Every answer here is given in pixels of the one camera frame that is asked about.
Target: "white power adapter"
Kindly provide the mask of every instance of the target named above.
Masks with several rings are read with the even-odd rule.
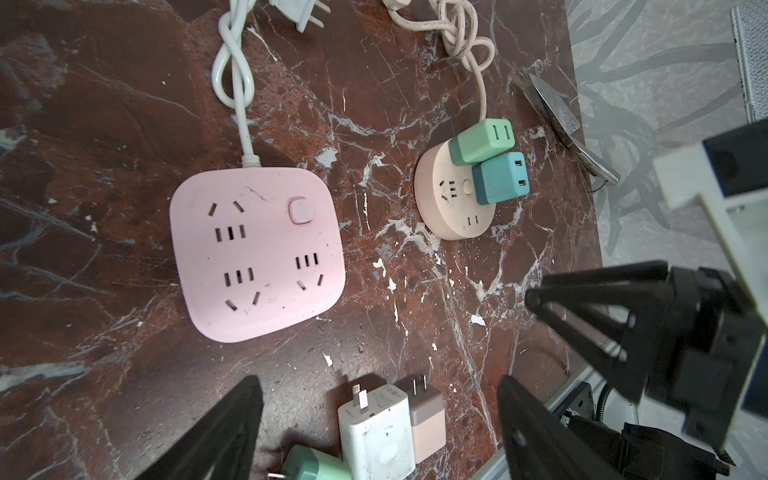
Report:
[[[416,468],[408,395],[394,385],[368,394],[355,385],[353,394],[339,407],[341,449],[352,478],[403,480]]]

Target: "round power strip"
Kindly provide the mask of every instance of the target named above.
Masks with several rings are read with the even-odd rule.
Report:
[[[413,190],[424,223],[443,240],[479,237],[493,221],[496,204],[478,203],[472,167],[451,162],[447,141],[419,159]]]

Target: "power plug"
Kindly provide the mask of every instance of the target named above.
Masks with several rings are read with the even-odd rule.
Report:
[[[312,16],[312,10],[315,7],[325,13],[331,12],[331,8],[320,0],[270,0],[270,5],[295,23],[296,30],[300,33],[304,33],[307,22],[312,22],[320,28],[324,26],[320,20]]]
[[[476,164],[472,167],[472,176],[481,205],[497,204],[531,192],[525,157],[518,151]]]
[[[427,383],[426,376],[417,385],[413,379],[413,391],[408,392],[411,412],[413,455],[421,463],[445,446],[445,404],[442,392]]]
[[[355,480],[403,480],[416,468],[408,395],[394,385],[366,393],[339,407],[344,462]]]
[[[451,160],[457,167],[486,161],[515,146],[512,124],[486,118],[451,139]]]
[[[344,462],[304,445],[291,447],[280,474],[270,473],[268,476],[286,480],[352,480]]]

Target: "brown marble surface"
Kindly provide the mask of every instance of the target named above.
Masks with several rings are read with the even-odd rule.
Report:
[[[0,478],[133,478],[248,373],[265,390],[263,478],[294,442],[339,452],[350,379],[420,372],[445,393],[449,433],[412,477],[469,478],[500,446],[500,377],[546,399],[583,364],[522,306],[543,273],[600,264],[585,176],[522,90],[538,74],[578,112],[562,1],[476,2],[498,49],[488,116],[511,119],[531,194],[459,242],[425,229],[412,178],[476,121],[471,76],[379,0],[329,3],[326,28],[301,35],[260,2],[247,26],[264,42],[246,32],[243,48],[254,150],[327,182],[346,288],[316,319],[222,345],[188,319],[168,204],[187,177],[239,166],[209,80],[227,3],[4,2]],[[413,4],[405,15],[430,18]]]

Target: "power cord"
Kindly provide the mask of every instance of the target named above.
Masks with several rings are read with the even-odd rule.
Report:
[[[256,0],[230,0],[230,10],[219,18],[219,35],[224,43],[219,48],[219,53],[214,60],[214,67],[210,73],[211,82],[214,84],[216,96],[229,108],[234,108],[237,118],[237,131],[240,133],[240,143],[243,145],[241,160],[243,167],[261,167],[259,156],[253,153],[253,144],[250,142],[248,131],[248,119],[245,116],[245,107],[253,101],[253,74],[243,50],[243,27],[246,17],[253,10]],[[231,98],[224,91],[221,78],[224,69],[232,58],[232,93]]]
[[[480,97],[480,121],[485,120],[488,112],[488,99],[485,93],[485,82],[482,79],[482,72],[488,68],[496,55],[496,47],[488,37],[478,37],[478,14],[475,7],[467,0],[429,0],[438,20],[428,20],[426,22],[415,22],[403,18],[397,10],[406,7],[411,0],[383,0],[387,7],[389,16],[400,27],[411,31],[438,30],[442,36],[442,43],[448,55],[458,58],[464,68],[470,71],[475,77],[475,84]],[[448,4],[453,4],[451,9],[451,19],[448,18]],[[467,34],[466,22],[469,21],[469,33]],[[482,46],[488,50],[488,57],[478,65],[475,56],[472,54],[472,48]]]
[[[243,42],[243,27],[245,27],[246,18],[255,4],[256,0],[230,0],[230,10],[219,18],[219,35],[221,35],[224,43],[219,48],[219,53],[216,55],[210,73],[216,96],[221,100],[221,103],[235,110],[237,131],[240,134],[240,143],[243,145],[243,156],[241,157],[243,167],[261,167],[259,156],[253,153],[253,144],[250,141],[250,132],[248,131],[248,119],[245,116],[245,107],[253,101],[253,74],[240,47]],[[323,23],[311,15],[314,7],[327,13],[331,11],[328,5],[319,0],[270,0],[270,4],[280,10],[290,21],[296,23],[296,30],[302,33],[307,22],[323,27]],[[224,69],[230,58],[232,58],[232,94],[234,98],[227,95],[221,84]]]

